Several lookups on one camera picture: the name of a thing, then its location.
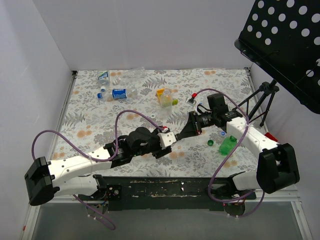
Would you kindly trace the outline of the clear bottle blue label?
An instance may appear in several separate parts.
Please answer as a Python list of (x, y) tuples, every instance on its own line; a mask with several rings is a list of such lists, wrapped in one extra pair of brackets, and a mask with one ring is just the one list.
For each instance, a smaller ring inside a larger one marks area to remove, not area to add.
[(121, 100), (132, 99), (137, 97), (138, 91), (134, 88), (121, 88), (105, 90), (97, 94), (97, 98), (101, 100)]

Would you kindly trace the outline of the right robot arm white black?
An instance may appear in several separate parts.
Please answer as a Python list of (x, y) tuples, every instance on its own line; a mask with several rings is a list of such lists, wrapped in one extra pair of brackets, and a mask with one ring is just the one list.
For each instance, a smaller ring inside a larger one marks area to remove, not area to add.
[(255, 189), (272, 194), (300, 181), (295, 150), (290, 144), (279, 144), (249, 126), (237, 110), (229, 110), (222, 94), (211, 94), (207, 100), (210, 110), (200, 114), (189, 112), (185, 127), (176, 137), (178, 140), (195, 137), (203, 128), (216, 126), (236, 138), (257, 158), (256, 171), (229, 177), (232, 183), (226, 186), (226, 192), (230, 198), (237, 199), (245, 190)]

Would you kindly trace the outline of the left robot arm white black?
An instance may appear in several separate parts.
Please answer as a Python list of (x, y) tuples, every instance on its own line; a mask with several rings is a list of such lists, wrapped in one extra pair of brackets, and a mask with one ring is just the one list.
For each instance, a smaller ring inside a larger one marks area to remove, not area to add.
[(78, 194), (101, 200), (106, 196), (106, 187), (97, 180), (90, 180), (89, 186), (85, 187), (80, 176), (122, 166), (132, 158), (146, 154), (159, 159), (172, 151), (171, 146), (176, 141), (175, 134), (168, 128), (149, 131), (138, 127), (89, 153), (60, 160), (39, 157), (24, 175), (29, 204), (39, 206), (57, 196)]

